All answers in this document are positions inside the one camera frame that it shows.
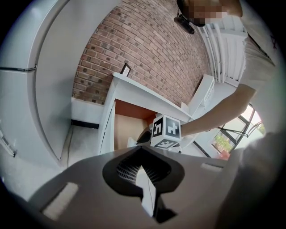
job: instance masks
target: baseboard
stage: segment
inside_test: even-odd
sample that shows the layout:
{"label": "baseboard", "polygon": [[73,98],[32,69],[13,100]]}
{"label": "baseboard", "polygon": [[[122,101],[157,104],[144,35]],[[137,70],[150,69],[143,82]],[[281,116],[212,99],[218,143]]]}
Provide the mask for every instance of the baseboard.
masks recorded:
{"label": "baseboard", "polygon": [[196,142],[193,142],[207,157],[210,157],[210,155]]}
{"label": "baseboard", "polygon": [[92,128],[92,129],[98,129],[99,128],[99,124],[87,123],[87,122],[82,122],[82,121],[73,120],[73,119],[71,120],[71,124],[74,126],[87,127],[87,128]]}

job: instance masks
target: white t-shirt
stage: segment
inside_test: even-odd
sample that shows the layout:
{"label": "white t-shirt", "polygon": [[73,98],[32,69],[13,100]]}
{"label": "white t-shirt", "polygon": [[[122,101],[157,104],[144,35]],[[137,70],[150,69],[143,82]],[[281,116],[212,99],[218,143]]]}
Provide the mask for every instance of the white t-shirt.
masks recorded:
{"label": "white t-shirt", "polygon": [[248,3],[243,0],[240,0],[240,3],[243,12],[241,22],[255,41],[250,37],[245,39],[245,70],[240,83],[257,91],[273,76],[275,66],[281,61],[282,55],[263,19]]}

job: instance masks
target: window frame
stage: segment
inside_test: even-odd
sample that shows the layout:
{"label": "window frame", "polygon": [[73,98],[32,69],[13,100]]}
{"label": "window frame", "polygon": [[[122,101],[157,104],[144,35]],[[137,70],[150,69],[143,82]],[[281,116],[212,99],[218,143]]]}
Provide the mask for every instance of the window frame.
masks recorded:
{"label": "window frame", "polygon": [[[250,126],[250,124],[251,124],[251,121],[252,121],[252,119],[253,119],[253,117],[254,117],[254,114],[255,114],[255,109],[253,108],[253,106],[251,105],[251,104],[249,104],[249,106],[253,109],[252,110],[252,113],[251,113],[251,115],[250,115],[250,118],[249,118],[249,121],[246,119],[246,118],[244,118],[244,117],[242,117],[241,115],[240,116],[238,116],[238,118],[242,121],[242,122],[244,122],[246,125],[245,125],[245,127],[244,127],[244,129],[242,130],[242,132],[246,132],[247,131],[247,129],[249,128],[249,126]],[[234,144],[234,146],[232,147],[232,149],[230,150],[230,152],[229,152],[229,154],[237,147],[237,145],[239,144],[239,142],[242,140],[242,138],[244,137],[244,136],[240,136],[239,137],[239,139],[238,140],[235,140],[227,131],[225,131],[225,130],[219,130],[219,132],[222,132],[227,138],[229,138],[229,140]]]}

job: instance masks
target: floor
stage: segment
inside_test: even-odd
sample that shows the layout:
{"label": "floor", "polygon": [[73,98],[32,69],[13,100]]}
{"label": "floor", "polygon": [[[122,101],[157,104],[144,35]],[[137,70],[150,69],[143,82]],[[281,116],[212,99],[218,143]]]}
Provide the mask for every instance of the floor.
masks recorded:
{"label": "floor", "polygon": [[40,186],[60,172],[59,167],[53,168],[28,161],[21,155],[12,157],[0,145],[1,181],[10,192],[27,201]]}
{"label": "floor", "polygon": [[127,63],[129,78],[178,106],[188,104],[210,64],[197,28],[190,35],[173,21],[177,10],[175,0],[123,0],[86,45],[73,97],[104,104],[112,72]]}
{"label": "floor", "polygon": [[98,155],[96,153],[97,138],[97,129],[71,126],[63,147],[62,166],[66,168],[80,160]]}

